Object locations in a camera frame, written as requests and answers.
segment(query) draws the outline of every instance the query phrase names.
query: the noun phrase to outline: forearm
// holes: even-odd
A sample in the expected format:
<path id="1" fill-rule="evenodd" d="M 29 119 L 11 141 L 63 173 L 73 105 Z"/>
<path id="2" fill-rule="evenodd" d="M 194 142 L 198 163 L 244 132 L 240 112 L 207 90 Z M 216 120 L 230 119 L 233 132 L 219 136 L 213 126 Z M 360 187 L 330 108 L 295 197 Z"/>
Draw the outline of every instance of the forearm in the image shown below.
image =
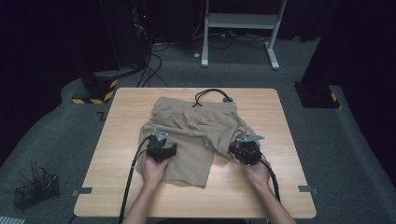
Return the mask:
<path id="1" fill-rule="evenodd" d="M 288 211 L 283 205 L 277 200 L 274 193 L 267 186 L 256 186 L 257 193 L 259 194 L 260 200 L 268 213 L 269 219 L 272 224 L 282 223 L 295 223 L 294 219 L 290 216 Z"/>
<path id="2" fill-rule="evenodd" d="M 157 185 L 143 185 L 134 203 L 129 209 L 123 224 L 144 224 L 146 223 L 149 207 Z"/>

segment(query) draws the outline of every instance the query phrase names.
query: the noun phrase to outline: shorts waistband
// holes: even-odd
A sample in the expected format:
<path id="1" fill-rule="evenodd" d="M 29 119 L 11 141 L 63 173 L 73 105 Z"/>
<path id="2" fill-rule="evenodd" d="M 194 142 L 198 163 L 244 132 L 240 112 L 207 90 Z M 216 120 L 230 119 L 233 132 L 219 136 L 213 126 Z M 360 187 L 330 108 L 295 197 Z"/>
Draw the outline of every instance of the shorts waistband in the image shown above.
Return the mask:
<path id="1" fill-rule="evenodd" d="M 179 106 L 179 107 L 184 107 L 184 108 L 189 108 L 189 109 L 199 109 L 199 108 L 205 108 L 205 109 L 213 109 L 213 110 L 226 110 L 226 111 L 235 111 L 236 112 L 236 103 L 235 102 L 228 102 L 228 103 L 215 103 L 215 102 L 199 102 L 202 106 L 196 105 L 195 107 L 192 107 L 195 105 L 195 102 L 188 102 L 188 101 L 182 101 L 174 98 L 168 98 L 168 97 L 160 97 L 155 103 L 156 105 L 173 105 L 173 106 Z"/>

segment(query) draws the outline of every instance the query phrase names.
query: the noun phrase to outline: white metal stand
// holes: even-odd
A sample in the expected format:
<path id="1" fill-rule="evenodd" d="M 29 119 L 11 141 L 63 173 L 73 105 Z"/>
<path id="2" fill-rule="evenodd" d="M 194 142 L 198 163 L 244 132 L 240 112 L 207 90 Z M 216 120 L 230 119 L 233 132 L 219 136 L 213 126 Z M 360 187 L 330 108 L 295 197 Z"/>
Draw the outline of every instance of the white metal stand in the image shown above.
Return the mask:
<path id="1" fill-rule="evenodd" d="M 265 49 L 270 58 L 273 69 L 279 69 L 274 53 L 274 43 L 276 40 L 277 31 L 280 22 L 282 21 L 283 12 L 288 0 L 282 0 L 280 9 L 276 15 L 258 15 L 258 14 L 228 14 L 228 13 L 209 13 L 209 0 L 206 0 L 205 8 L 205 30 L 204 30 L 204 44 L 202 47 L 202 67 L 208 67 L 208 30 L 209 27 L 220 28 L 247 28 L 247 29 L 264 29 L 273 30 L 271 33 L 270 42 L 265 42 Z"/>

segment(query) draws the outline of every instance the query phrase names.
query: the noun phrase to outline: black cable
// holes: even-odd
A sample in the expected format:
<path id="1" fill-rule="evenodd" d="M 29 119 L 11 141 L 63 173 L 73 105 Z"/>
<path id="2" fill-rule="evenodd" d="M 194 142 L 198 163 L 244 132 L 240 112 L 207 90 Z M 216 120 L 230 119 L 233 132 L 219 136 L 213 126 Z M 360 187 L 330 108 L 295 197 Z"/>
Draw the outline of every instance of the black cable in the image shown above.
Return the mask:
<path id="1" fill-rule="evenodd" d="M 67 222 L 68 224 L 71 224 L 73 222 L 73 220 L 75 219 L 76 215 L 73 214 L 72 218 L 70 218 L 69 222 Z"/>
<path id="2" fill-rule="evenodd" d="M 166 44 L 166 47 L 165 47 L 164 49 L 157 49 L 157 50 L 154 50 L 154 51 L 152 51 L 152 52 L 157 53 L 157 52 L 161 52 L 161 51 L 164 51 L 164 50 L 166 50 L 166 49 L 169 49 L 169 46 L 170 46 L 169 42 L 161 43 L 161 44 L 154 44 L 154 46 L 160 46 L 160 45 L 162 45 L 162 44 Z"/>
<path id="3" fill-rule="evenodd" d="M 249 44 L 257 44 L 261 42 L 265 42 L 268 39 L 268 37 L 256 35 L 255 37 L 252 37 L 251 40 L 238 40 L 235 37 L 233 38 L 233 43 L 234 44 L 241 44 L 241 45 L 249 45 Z"/>
<path id="4" fill-rule="evenodd" d="M 163 82 L 163 84 L 165 84 L 166 87 L 169 87 L 169 85 L 160 77 L 160 75 L 158 73 L 156 74 L 156 76 Z"/>
<path id="5" fill-rule="evenodd" d="M 148 55 L 148 60 L 147 60 L 147 62 L 146 62 L 145 70 L 143 70 L 142 76 L 140 77 L 139 82 L 137 82 L 136 87 L 139 87 L 140 83 L 142 82 L 143 76 L 145 75 L 146 70 L 147 70 L 148 67 L 149 67 L 149 61 L 150 61 L 150 59 L 151 59 L 151 53 Z"/>
<path id="6" fill-rule="evenodd" d="M 199 14 L 199 20 L 198 20 L 198 25 L 197 25 L 197 29 L 195 30 L 194 34 L 191 36 L 191 38 L 194 38 L 194 36 L 197 34 L 198 30 L 199 30 L 199 26 L 201 25 L 201 20 L 202 20 L 202 15 L 204 14 L 204 1 L 201 1 L 201 12 Z"/>
<path id="7" fill-rule="evenodd" d="M 274 171 L 271 169 L 271 167 L 268 165 L 268 162 L 264 162 L 262 160 L 260 160 L 260 162 L 262 164 L 264 164 L 264 166 L 267 167 L 268 171 L 270 172 L 270 176 L 271 176 L 271 179 L 272 179 L 273 185 L 274 185 L 275 196 L 276 196 L 277 200 L 280 202 L 279 185 L 277 184 L 276 175 L 275 175 Z"/>
<path id="8" fill-rule="evenodd" d="M 279 185 L 277 184 L 276 175 L 275 175 L 273 169 L 268 164 L 268 161 L 265 158 L 264 154 L 261 153 L 262 154 L 262 158 L 264 159 L 264 161 L 263 161 L 262 158 L 256 157 L 255 155 L 253 155 L 250 151 L 246 150 L 245 148 L 244 148 L 244 150 L 246 151 L 246 153 L 250 154 L 251 157 L 256 158 L 259 162 L 264 164 L 264 166 L 268 169 L 268 171 L 270 173 L 270 176 L 271 176 L 271 179 L 272 179 L 272 182 L 273 182 L 275 196 L 276 196 L 277 200 L 281 203 L 280 194 L 279 194 Z"/>
<path id="9" fill-rule="evenodd" d="M 227 48 L 229 48 L 232 44 L 233 44 L 233 37 L 232 36 L 230 36 L 228 33 L 225 33 L 227 36 L 228 36 L 228 39 L 230 39 L 230 42 L 229 42 L 229 44 L 227 45 L 227 46 L 225 46 L 225 47 L 223 47 L 223 48 L 217 48 L 217 47 L 214 47 L 213 45 L 210 45 L 209 43 L 207 44 L 210 48 L 212 48 L 212 49 L 227 49 Z"/>
<path id="10" fill-rule="evenodd" d="M 143 83 L 142 87 L 145 87 L 145 86 L 146 86 L 146 83 L 148 83 L 149 80 L 150 80 L 154 75 L 157 75 L 158 70 L 160 70 L 161 66 L 163 66 L 163 60 L 161 59 L 160 56 L 158 56 L 157 54 L 151 54 L 151 55 L 157 57 L 157 58 L 160 60 L 160 65 L 159 65 L 158 68 L 154 71 L 153 74 L 151 74 L 151 75 L 148 76 L 148 78 L 147 78 L 147 79 L 145 80 L 145 82 Z"/>
<path id="11" fill-rule="evenodd" d="M 222 91 L 222 90 L 219 90 L 219 89 L 207 89 L 207 90 L 205 90 L 205 91 L 200 91 L 200 92 L 198 92 L 198 93 L 195 95 L 195 105 L 193 105 L 192 107 L 195 107 L 196 105 L 202 106 L 202 105 L 199 103 L 199 99 L 201 98 L 201 96 L 207 94 L 207 93 L 210 92 L 210 91 L 219 92 L 219 93 L 221 93 L 229 102 L 232 102 L 232 101 L 233 101 L 233 99 L 232 99 L 231 97 L 229 97 L 229 96 L 228 96 L 224 91 Z"/>
<path id="12" fill-rule="evenodd" d="M 280 69 L 282 69 L 282 68 L 285 68 L 286 70 L 287 70 L 287 72 L 280 72 L 282 75 L 288 75 L 289 74 L 289 71 L 290 71 L 290 69 L 287 67 L 287 66 L 285 66 L 285 65 L 283 65 L 283 66 L 281 66 L 280 67 Z"/>
<path id="13" fill-rule="evenodd" d="M 127 199 L 128 199 L 128 192 L 129 192 L 129 188 L 131 187 L 132 175 L 134 174 L 134 166 L 136 165 L 136 162 L 137 162 L 137 159 L 139 158 L 139 156 L 142 155 L 142 153 L 144 152 L 144 151 L 143 151 L 143 152 L 140 153 L 140 148 L 143 146 L 143 144 L 144 144 L 149 138 L 150 138 L 150 135 L 147 136 L 147 137 L 142 141 L 142 143 L 140 143 L 139 147 L 137 148 L 136 154 L 134 154 L 134 160 L 132 161 L 132 164 L 131 164 L 131 169 L 130 169 L 129 175 L 128 175 L 128 181 L 127 181 L 127 183 L 126 183 L 125 192 L 124 192 L 124 196 L 123 196 L 123 199 L 122 199 L 122 207 L 121 207 L 121 210 L 120 210 L 119 224 L 121 224 L 122 221 L 123 221 L 125 205 L 126 205 L 126 201 L 127 201 Z"/>

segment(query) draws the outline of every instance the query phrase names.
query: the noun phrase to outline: wire basket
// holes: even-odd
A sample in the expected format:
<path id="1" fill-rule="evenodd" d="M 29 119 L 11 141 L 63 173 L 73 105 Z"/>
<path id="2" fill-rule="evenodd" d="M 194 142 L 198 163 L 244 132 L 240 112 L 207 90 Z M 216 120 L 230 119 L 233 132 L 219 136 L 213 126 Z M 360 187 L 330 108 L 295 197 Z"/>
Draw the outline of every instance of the wire basket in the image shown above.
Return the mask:
<path id="1" fill-rule="evenodd" d="M 60 196 L 59 178 L 41 170 L 43 175 L 33 183 L 15 189 L 14 208 L 23 209 L 41 203 L 54 196 Z"/>

